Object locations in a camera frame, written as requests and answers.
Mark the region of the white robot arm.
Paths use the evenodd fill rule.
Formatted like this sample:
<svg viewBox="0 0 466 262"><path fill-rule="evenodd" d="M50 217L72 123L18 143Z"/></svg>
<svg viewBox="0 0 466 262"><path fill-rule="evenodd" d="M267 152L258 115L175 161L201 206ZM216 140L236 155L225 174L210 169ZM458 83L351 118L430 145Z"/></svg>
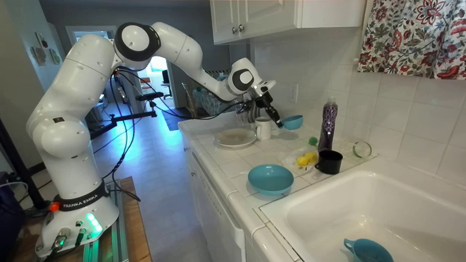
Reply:
<svg viewBox="0 0 466 262"><path fill-rule="evenodd" d="M203 69L200 44L168 24L128 22L111 40L82 37L27 121L28 136L57 188L35 245L38 258L96 242L118 220L120 209L98 171L88 115L118 69L143 70L155 57L175 65L225 102L251 95L276 126L283 124L273 107L276 83L262 79L251 60L238 60L229 76L217 81Z"/></svg>

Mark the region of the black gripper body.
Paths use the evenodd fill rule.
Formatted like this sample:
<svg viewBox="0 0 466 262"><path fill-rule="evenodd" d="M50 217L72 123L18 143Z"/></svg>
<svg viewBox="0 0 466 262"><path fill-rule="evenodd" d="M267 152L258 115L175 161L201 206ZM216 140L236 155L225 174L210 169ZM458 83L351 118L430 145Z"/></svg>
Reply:
<svg viewBox="0 0 466 262"><path fill-rule="evenodd" d="M270 113L273 108L273 97L268 92L262 97L255 92L248 92L245 95L245 105L248 111L264 110L265 113Z"/></svg>

